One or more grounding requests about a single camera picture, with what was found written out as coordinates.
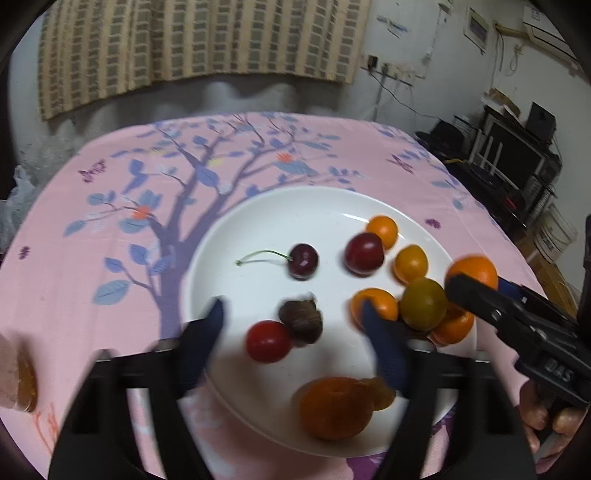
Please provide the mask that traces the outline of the person's right hand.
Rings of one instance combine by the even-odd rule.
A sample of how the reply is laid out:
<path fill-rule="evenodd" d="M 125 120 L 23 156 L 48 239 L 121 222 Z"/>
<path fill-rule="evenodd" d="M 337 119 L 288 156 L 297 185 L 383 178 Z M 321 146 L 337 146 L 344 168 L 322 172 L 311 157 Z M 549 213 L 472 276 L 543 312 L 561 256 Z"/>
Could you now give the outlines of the person's right hand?
<path fill-rule="evenodd" d="M 522 385 L 519 397 L 518 411 L 522 420 L 522 425 L 532 454 L 537 455 L 541 446 L 537 433 L 547 427 L 548 410 L 539 399 L 536 384 L 531 380 L 528 380 Z M 551 444 L 546 454 L 540 456 L 535 461 L 538 474 L 546 472 L 557 461 L 562 452 L 575 437 L 586 414 L 586 410 L 566 408 L 554 418 L 552 428 L 558 437 Z"/>

